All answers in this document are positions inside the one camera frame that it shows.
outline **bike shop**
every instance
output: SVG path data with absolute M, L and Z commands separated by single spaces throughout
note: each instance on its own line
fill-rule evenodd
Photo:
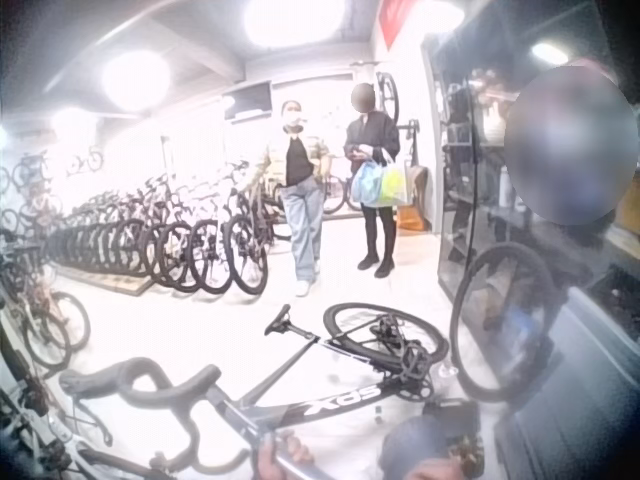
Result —
M 637 478 L 622 3 L 2 2 L 5 478 Z

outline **black top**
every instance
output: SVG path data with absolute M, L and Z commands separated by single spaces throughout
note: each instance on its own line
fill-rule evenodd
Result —
M 313 164 L 299 137 L 291 138 L 287 151 L 287 187 L 297 185 L 313 175 Z
M 367 115 L 367 123 L 362 121 L 362 117 L 351 122 L 347 127 L 347 141 L 344 146 L 344 153 L 348 155 L 359 145 L 370 145 L 373 147 L 373 159 L 382 163 L 384 148 L 391 158 L 395 160 L 400 152 L 400 134 L 398 127 L 393 123 L 389 115 L 384 112 L 373 111 Z M 362 162 L 352 162 L 351 171 L 355 173 L 362 165 Z

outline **blue bag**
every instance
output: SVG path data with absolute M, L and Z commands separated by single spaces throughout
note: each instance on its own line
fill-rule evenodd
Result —
M 366 161 L 351 183 L 351 199 L 365 205 L 374 204 L 380 197 L 383 168 L 374 161 Z

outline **beige jacket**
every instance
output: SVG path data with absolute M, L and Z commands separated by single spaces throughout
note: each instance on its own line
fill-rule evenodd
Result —
M 309 161 L 314 165 L 314 175 L 316 177 L 328 175 L 331 170 L 331 155 L 324 141 L 318 136 L 306 134 L 304 130 L 298 137 L 307 150 Z M 286 184 L 287 152 L 290 141 L 291 135 L 284 130 L 280 130 L 273 136 L 260 158 L 249 167 L 243 182 L 243 190 L 250 189 L 263 177 L 273 185 Z

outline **floor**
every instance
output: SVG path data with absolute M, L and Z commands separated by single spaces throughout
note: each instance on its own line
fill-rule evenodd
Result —
M 91 341 L 74 358 L 72 367 L 89 373 L 114 362 L 144 356 L 160 363 L 171 380 L 179 383 L 204 365 L 215 364 L 223 372 L 218 384 L 232 398 L 239 397 L 303 344 L 296 335 L 263 336 L 264 327 L 285 303 L 292 304 L 291 319 L 295 324 L 320 335 L 326 334 L 322 323 L 324 310 L 346 301 L 406 310 L 447 335 L 451 304 L 437 283 L 439 239 L 401 232 L 396 269 L 389 278 L 378 280 L 373 271 L 356 269 L 364 254 L 362 223 L 361 219 L 325 222 L 322 273 L 309 296 L 302 299 L 293 296 L 293 259 L 288 244 L 271 252 L 269 283 L 259 298 L 248 297 L 235 286 L 219 298 L 204 293 L 187 296 L 157 286 L 136 298 L 59 276 L 55 287 L 76 295 L 84 303 L 92 323 Z M 378 378 L 354 360 L 322 348 L 312 349 L 260 404 L 292 403 L 343 393 Z M 436 379 L 436 382 L 441 394 L 463 396 L 455 380 L 445 383 Z M 58 398 L 70 406 L 57 383 L 51 385 Z M 117 455 L 147 464 L 157 451 L 169 458 L 186 446 L 186 434 L 166 412 L 136 410 L 119 397 L 91 401 L 90 407 L 113 433 L 112 451 Z M 484 478 L 499 478 L 490 428 L 497 410 L 482 408 L 487 449 Z M 420 404 L 392 397 L 339 417 L 296 427 L 295 431 L 315 455 L 316 463 L 335 478 L 377 479 L 381 478 L 381 472 L 376 460 L 384 435 L 420 409 Z M 193 417 L 202 434 L 202 463 L 224 463 L 243 447 L 243 441 L 216 417 L 210 406 L 197 405 Z M 85 432 L 97 446 L 102 446 L 95 431 Z M 179 477 L 200 475 L 187 471 Z M 219 478 L 246 480 L 250 478 L 249 466 L 245 463 Z

